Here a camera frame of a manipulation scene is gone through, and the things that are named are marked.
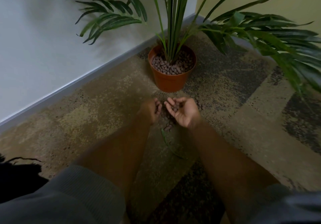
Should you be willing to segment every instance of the hand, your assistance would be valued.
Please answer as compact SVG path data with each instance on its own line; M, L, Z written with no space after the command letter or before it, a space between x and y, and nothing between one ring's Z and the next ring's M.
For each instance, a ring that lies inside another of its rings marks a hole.
M167 98L168 102L165 101L164 104L168 112L176 119L179 125L192 129L201 120L201 114L197 108L195 101L192 98L181 97L181 98ZM180 104L177 112L172 110L172 106L175 104Z
M153 125L158 120L161 110L161 102L154 98L144 101L137 114L146 116L150 120L150 124Z

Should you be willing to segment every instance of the person's left hand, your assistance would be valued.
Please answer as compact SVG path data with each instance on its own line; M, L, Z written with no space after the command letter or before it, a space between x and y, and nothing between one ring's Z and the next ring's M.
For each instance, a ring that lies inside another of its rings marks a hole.
M158 120L161 110L161 102L157 98L154 98L144 101L138 113L148 117L150 124L153 125Z

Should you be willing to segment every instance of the terracotta pot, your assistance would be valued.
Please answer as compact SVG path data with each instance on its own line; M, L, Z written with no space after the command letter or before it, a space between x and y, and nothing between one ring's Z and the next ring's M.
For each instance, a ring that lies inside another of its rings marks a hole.
M160 90L162 90L163 92L177 92L177 91L181 90L184 87L187 78L189 77L189 75L191 74L191 72L193 71L193 69L196 66L196 56L195 56L195 53L193 52L193 50L185 45L182 45L181 50L187 52L190 56L192 56L194 66L191 70L189 70L185 73L179 74L179 75L163 74L153 68L151 63L154 60L154 58L159 53L161 53L161 51L162 51L161 45L154 47L148 54L148 61L149 61L149 65L150 65L150 67L153 71L153 74L154 74L156 86Z

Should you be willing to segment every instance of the speckled carpet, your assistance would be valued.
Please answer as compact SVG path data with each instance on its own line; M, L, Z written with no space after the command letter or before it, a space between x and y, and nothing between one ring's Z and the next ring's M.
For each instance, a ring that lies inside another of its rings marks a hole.
M99 139L126 124L146 97L197 96L204 118L235 147L269 170L286 186L321 189L321 103L303 102L282 72L250 52L222 55L203 34L187 45L198 65L183 90L157 89L147 63L150 49L87 83L60 102L0 135L0 153L19 164L39 164L51 179ZM143 163L133 185L128 216L132 223L218 223L224 208L207 180L186 131L167 135L160 121L151 127Z

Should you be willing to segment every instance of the person's right hand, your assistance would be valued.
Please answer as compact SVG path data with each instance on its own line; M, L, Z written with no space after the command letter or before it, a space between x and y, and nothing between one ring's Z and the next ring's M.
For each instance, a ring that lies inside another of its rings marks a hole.
M172 99L168 97L167 100L168 101L165 101L164 104L168 112L176 119L179 125L192 129L202 120L197 105L192 98L181 97ZM179 103L182 107L179 107L177 112L174 112L172 106L176 103Z

